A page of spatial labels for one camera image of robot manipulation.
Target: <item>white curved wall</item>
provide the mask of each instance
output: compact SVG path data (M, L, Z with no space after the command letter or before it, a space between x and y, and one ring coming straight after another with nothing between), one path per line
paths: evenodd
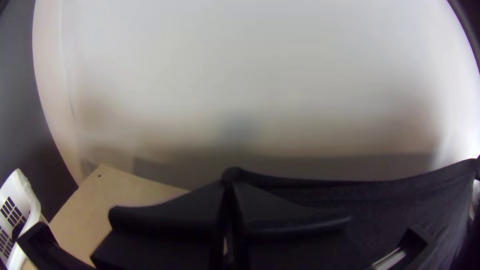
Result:
M36 49L36 10L35 73L44 109L71 103L80 159L434 153L439 167L480 150L479 72L446 1L53 2L59 50ZM42 54L62 85L37 72Z

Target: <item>white plastic basket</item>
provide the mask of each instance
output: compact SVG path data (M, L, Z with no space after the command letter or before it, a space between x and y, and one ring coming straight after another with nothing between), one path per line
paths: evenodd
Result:
M12 241L12 231L21 222L22 235L42 219L40 202L20 169L0 187L0 258L8 270L19 270L27 256Z

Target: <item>gray wall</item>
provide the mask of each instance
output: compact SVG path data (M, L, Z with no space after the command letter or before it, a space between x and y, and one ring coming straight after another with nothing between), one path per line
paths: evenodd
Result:
M0 14L0 180L20 168L48 219L77 189L50 134L32 54L35 0L10 0Z

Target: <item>black cloth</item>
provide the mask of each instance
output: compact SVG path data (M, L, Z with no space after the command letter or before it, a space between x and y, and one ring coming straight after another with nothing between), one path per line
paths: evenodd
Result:
M467 237L480 160L389 181L262 175L240 168L169 202L110 211L99 269L365 269L415 227L435 241L419 269L448 270Z
M418 226L437 241L421 269L447 270L466 237L479 168L479 159L467 159L390 181L305 180L245 170L237 170L235 177L299 205L347 209L352 220L345 231L370 262L395 249L406 228Z

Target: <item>wooden surface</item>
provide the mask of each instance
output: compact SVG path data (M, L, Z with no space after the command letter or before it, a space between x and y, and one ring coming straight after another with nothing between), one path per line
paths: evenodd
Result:
M159 204L187 192L101 165L56 214L50 229L64 250L93 265L90 255L112 229L110 208ZM23 269L34 268L27 261Z

